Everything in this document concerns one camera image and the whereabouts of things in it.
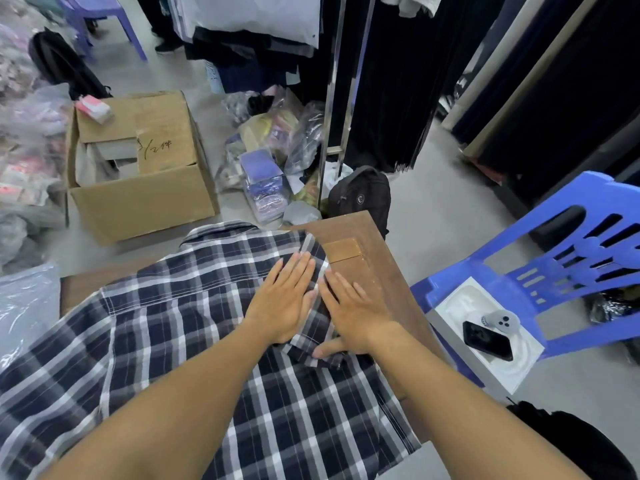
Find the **person's left hand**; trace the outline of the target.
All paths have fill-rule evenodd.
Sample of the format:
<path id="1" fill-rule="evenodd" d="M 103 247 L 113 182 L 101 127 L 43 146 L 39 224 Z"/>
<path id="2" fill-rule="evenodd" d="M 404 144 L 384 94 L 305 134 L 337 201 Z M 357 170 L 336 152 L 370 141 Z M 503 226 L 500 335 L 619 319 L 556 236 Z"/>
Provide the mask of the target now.
<path id="1" fill-rule="evenodd" d="M 288 261 L 284 262 L 281 258 L 276 262 L 284 263 L 278 279 L 280 296 L 274 301 L 263 301 L 261 285 L 244 315 L 243 325 L 247 325 L 250 330 L 255 331 L 267 344 L 283 344 L 300 331 L 304 323 L 301 320 L 302 298 L 307 291 L 314 289 L 311 286 L 311 281 L 316 270 L 316 262 L 308 252 L 307 290 L 285 290 L 285 265 Z"/>

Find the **person's right hand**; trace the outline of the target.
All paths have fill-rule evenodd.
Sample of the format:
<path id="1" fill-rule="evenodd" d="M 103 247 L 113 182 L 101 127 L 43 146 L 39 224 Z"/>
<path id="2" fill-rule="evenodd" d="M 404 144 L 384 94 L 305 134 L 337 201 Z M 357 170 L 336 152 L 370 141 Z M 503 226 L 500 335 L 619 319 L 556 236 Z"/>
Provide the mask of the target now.
<path id="1" fill-rule="evenodd" d="M 351 294 L 350 304 L 341 306 L 338 311 L 327 310 L 329 311 L 332 325 L 338 332 L 337 337 L 342 337 L 345 340 L 349 353 L 373 355 L 388 336 L 400 329 L 400 324 L 393 320 L 383 303 L 375 300 L 372 300 L 374 302 L 374 313 L 369 316 L 360 315 L 353 302 L 353 298 L 356 298 L 353 283 L 348 282 Z M 324 302 L 324 277 L 319 282 L 319 293 Z"/>

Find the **black white plaid shirt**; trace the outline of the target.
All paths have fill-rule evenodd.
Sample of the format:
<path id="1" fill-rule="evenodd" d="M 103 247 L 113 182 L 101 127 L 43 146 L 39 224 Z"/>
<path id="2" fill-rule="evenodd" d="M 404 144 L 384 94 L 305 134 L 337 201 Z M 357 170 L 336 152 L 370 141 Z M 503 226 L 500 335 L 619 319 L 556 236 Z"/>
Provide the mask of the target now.
<path id="1" fill-rule="evenodd" d="M 276 262 L 330 258 L 306 231 L 240 221 L 191 231 L 179 249 L 87 297 L 0 373 L 0 471 L 35 480 L 152 382 L 231 333 Z M 202 480 L 375 480 L 421 448 L 366 355 L 317 360 L 337 336 L 321 298 L 300 332 L 252 371 Z"/>

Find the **person's right forearm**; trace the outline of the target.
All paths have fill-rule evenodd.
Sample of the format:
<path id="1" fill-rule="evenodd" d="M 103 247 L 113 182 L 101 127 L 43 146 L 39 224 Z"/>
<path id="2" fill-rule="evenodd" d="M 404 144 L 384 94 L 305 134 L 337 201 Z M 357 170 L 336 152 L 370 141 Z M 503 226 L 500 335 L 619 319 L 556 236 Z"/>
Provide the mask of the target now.
<path id="1" fill-rule="evenodd" d="M 416 407 L 452 480 L 589 480 L 398 323 L 375 329 L 369 343 L 370 354 Z"/>

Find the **person's left forearm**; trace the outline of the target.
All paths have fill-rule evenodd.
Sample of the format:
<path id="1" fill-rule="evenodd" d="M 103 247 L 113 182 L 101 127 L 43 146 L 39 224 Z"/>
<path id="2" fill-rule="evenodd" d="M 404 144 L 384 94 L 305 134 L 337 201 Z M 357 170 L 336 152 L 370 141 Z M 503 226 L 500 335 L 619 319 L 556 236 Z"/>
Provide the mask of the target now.
<path id="1" fill-rule="evenodd" d="M 270 345 L 296 334 L 297 321 L 245 318 L 135 396 L 38 480 L 201 480 L 252 370 Z"/>

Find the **black backpack with round logo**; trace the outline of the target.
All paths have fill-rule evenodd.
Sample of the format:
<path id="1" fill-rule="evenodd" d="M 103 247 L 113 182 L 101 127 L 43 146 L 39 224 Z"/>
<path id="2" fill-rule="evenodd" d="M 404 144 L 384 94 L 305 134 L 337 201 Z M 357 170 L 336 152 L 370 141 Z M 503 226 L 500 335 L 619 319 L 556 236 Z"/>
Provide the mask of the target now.
<path id="1" fill-rule="evenodd" d="M 326 217 L 367 211 L 383 239 L 388 235 L 391 192 L 388 177 L 372 166 L 361 166 L 336 183 L 328 196 Z"/>

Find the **white moulded packaging tray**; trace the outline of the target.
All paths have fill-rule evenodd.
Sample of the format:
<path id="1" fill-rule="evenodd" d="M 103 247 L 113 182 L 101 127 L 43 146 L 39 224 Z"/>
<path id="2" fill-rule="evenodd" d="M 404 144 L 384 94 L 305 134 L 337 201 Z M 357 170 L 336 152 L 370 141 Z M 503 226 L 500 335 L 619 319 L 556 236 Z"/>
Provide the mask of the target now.
<path id="1" fill-rule="evenodd" d="M 482 316 L 500 309 L 505 308 L 475 279 L 469 278 L 439 305 L 433 306 L 426 318 L 460 374 L 493 395 L 511 397 L 540 359 L 545 350 L 543 343 L 524 327 L 522 321 L 518 333 L 508 337 L 513 350 L 512 362 L 486 355 L 463 341 L 464 321 L 484 326 Z"/>

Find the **pile of clear plastic packets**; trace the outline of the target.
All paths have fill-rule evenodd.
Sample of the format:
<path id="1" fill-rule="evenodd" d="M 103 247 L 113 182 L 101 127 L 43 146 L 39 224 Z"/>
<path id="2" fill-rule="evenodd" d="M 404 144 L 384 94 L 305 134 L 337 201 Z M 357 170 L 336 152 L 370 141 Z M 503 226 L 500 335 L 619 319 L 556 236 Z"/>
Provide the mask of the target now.
<path id="1" fill-rule="evenodd" d="M 235 133 L 224 144 L 219 188 L 242 191 L 260 225 L 322 219 L 317 201 L 325 103 L 302 104 L 289 88 L 240 91 L 222 100 Z"/>

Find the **black smartphone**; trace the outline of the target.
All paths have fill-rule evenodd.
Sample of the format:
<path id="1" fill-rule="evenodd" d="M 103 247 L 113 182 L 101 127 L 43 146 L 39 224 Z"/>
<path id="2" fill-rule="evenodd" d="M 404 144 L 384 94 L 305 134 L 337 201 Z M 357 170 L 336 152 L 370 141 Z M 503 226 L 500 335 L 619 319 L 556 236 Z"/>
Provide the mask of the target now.
<path id="1" fill-rule="evenodd" d="M 507 336 L 469 321 L 462 323 L 462 330 L 463 341 L 468 347 L 505 362 L 514 360 Z"/>

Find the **open brown cardboard box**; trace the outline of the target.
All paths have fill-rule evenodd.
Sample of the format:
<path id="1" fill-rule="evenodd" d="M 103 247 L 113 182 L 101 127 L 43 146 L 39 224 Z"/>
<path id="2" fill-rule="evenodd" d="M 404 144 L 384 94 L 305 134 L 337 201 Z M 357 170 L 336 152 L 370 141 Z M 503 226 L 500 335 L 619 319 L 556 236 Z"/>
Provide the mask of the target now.
<path id="1" fill-rule="evenodd" d="M 110 117 L 76 103 L 66 134 L 67 186 L 101 246 L 220 213 L 199 129 L 183 91 L 103 99 Z"/>

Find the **blue plastic chair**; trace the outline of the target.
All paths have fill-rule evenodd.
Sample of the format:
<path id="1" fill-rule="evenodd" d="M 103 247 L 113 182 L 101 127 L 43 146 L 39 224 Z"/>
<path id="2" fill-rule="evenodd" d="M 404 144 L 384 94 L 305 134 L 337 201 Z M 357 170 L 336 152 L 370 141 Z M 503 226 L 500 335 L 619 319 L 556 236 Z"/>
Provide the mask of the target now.
<path id="1" fill-rule="evenodd" d="M 506 274 L 486 259 L 572 207 L 585 211 L 581 224 L 545 254 Z M 543 343 L 540 360 L 640 337 L 640 313 L 547 340 L 537 316 L 567 301 L 640 285 L 640 186 L 585 171 L 467 258 L 411 286 L 422 311 L 469 278 Z"/>

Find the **row of hanging dark garments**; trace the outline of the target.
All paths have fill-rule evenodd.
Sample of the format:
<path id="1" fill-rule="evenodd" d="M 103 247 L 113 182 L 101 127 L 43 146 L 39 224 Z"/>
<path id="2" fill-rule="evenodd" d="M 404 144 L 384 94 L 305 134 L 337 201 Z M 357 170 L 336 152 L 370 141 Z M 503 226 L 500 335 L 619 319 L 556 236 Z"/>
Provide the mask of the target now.
<path id="1" fill-rule="evenodd" d="M 505 0 L 376 0 L 346 150 L 355 169 L 412 169 Z"/>

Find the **clear plastic bag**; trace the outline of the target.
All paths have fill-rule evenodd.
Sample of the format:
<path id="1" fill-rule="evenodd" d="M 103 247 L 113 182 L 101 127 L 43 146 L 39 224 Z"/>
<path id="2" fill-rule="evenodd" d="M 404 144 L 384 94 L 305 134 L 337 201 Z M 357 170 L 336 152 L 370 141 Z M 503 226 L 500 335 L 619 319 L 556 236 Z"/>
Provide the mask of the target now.
<path id="1" fill-rule="evenodd" d="M 60 318 L 60 291 L 52 263 L 0 276 L 0 372 Z"/>

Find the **pink white small packet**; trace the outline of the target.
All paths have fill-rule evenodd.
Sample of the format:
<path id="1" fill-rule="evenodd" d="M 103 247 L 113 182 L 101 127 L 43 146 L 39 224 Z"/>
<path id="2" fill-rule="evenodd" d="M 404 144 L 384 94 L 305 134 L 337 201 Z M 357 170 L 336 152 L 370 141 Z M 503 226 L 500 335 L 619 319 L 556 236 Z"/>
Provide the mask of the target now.
<path id="1" fill-rule="evenodd" d="M 94 122 L 102 125 L 113 117 L 111 107 L 92 95 L 81 96 L 75 101 L 76 110 L 85 114 Z"/>

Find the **crumpled black plastic bag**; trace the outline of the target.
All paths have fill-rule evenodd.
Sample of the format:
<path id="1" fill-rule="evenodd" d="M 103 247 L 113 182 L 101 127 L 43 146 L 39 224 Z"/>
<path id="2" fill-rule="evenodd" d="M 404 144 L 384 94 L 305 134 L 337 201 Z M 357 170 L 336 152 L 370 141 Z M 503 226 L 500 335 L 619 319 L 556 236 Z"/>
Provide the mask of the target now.
<path id="1" fill-rule="evenodd" d="M 586 301 L 591 322 L 612 322 L 640 313 L 640 285 L 594 293 Z"/>

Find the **black fabric bag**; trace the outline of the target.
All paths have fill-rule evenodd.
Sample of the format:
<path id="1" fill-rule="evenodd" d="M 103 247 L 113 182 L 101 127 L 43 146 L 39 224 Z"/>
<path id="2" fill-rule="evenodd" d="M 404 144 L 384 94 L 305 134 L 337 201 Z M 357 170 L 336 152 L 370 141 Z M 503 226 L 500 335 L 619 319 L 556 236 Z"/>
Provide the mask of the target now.
<path id="1" fill-rule="evenodd" d="M 553 444 L 591 480 L 640 480 L 627 457 L 600 430 L 565 411 L 548 412 L 520 401 L 507 406 Z"/>

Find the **white plastic garment cover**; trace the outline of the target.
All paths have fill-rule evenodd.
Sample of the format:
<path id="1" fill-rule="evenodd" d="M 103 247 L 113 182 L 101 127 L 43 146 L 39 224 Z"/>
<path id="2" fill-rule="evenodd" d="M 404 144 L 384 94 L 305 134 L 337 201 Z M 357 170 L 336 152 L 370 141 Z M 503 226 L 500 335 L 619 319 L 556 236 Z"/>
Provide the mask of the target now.
<path id="1" fill-rule="evenodd" d="M 319 46 L 321 0 L 174 0 L 188 35 L 210 31 L 266 34 Z"/>

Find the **pile of bagged garments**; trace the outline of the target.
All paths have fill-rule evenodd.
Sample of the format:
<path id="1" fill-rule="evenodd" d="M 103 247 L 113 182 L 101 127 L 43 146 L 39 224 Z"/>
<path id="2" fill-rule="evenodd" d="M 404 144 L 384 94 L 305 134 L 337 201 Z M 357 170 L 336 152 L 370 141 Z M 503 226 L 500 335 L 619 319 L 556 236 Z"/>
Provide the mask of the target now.
<path id="1" fill-rule="evenodd" d="M 68 84 L 52 85 L 28 54 L 43 15 L 0 0 L 0 276 L 46 261 L 47 234 L 68 227 Z"/>

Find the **row of hanging navy beige garments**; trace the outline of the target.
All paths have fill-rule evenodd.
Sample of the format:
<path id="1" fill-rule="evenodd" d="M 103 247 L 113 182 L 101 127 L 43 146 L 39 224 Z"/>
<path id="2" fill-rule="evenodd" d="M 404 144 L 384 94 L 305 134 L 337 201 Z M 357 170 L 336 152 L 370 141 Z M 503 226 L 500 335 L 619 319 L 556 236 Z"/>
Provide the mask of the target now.
<path id="1" fill-rule="evenodd" d="M 640 113 L 640 0 L 546 0 L 452 127 L 533 207 Z"/>

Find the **purple plastic chair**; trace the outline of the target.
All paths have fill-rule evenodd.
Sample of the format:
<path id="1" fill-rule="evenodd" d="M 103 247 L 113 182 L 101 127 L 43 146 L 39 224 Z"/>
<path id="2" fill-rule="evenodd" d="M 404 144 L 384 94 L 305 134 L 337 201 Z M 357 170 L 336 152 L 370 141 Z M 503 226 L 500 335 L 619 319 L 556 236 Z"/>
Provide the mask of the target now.
<path id="1" fill-rule="evenodd" d="M 86 20 L 102 20 L 115 17 L 121 24 L 129 42 L 137 51 L 140 59 L 144 62 L 147 61 L 147 55 L 132 28 L 124 8 L 118 0 L 57 1 L 61 5 L 66 21 L 76 32 L 76 46 L 80 49 L 81 55 L 84 55 L 87 60 L 92 61 L 93 54 Z"/>

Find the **chrome clothes rack frame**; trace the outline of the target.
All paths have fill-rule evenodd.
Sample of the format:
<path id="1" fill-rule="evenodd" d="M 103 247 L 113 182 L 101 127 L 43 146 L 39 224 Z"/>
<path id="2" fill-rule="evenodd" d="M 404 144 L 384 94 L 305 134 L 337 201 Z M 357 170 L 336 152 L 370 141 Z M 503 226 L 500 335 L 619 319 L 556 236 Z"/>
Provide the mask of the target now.
<path id="1" fill-rule="evenodd" d="M 367 11 L 366 18 L 364 21 L 364 25 L 362 27 L 362 36 L 361 36 L 361 44 L 358 52 L 357 62 L 353 66 L 353 71 L 351 74 L 350 84 L 349 84 L 349 93 L 346 99 L 346 112 L 345 117 L 343 119 L 342 132 L 340 137 L 339 145 L 330 145 L 330 135 L 332 128 L 332 119 L 333 119 L 333 110 L 335 107 L 335 88 L 337 85 L 337 80 L 339 76 L 339 64 L 340 64 L 340 54 L 342 48 L 342 39 L 344 33 L 344 24 L 346 19 L 347 5 L 348 0 L 340 0 L 338 15 L 337 15 L 337 23 L 335 26 L 334 34 L 332 35 L 332 44 L 331 44 L 331 55 L 332 55 L 332 66 L 330 71 L 329 80 L 327 83 L 327 93 L 325 100 L 325 109 L 324 109 L 324 120 L 323 120 L 323 139 L 321 144 L 321 153 L 319 158 L 319 172 L 317 179 L 317 201 L 316 201 L 316 209 L 318 211 L 322 211 L 322 197 L 323 197 L 323 187 L 324 180 L 326 174 L 326 163 L 327 157 L 329 155 L 337 155 L 338 157 L 338 166 L 337 166 L 337 174 L 335 179 L 340 179 L 342 174 L 342 167 L 344 165 L 344 159 L 346 156 L 346 151 L 348 147 L 349 136 L 351 132 L 351 126 L 353 121 L 353 113 L 356 106 L 356 99 L 360 84 L 360 78 L 362 75 L 362 68 L 364 64 L 365 52 L 367 47 L 367 42 L 369 39 L 369 33 L 371 30 L 372 23 L 372 15 L 374 14 L 374 7 L 376 0 L 368 0 L 367 1 Z"/>

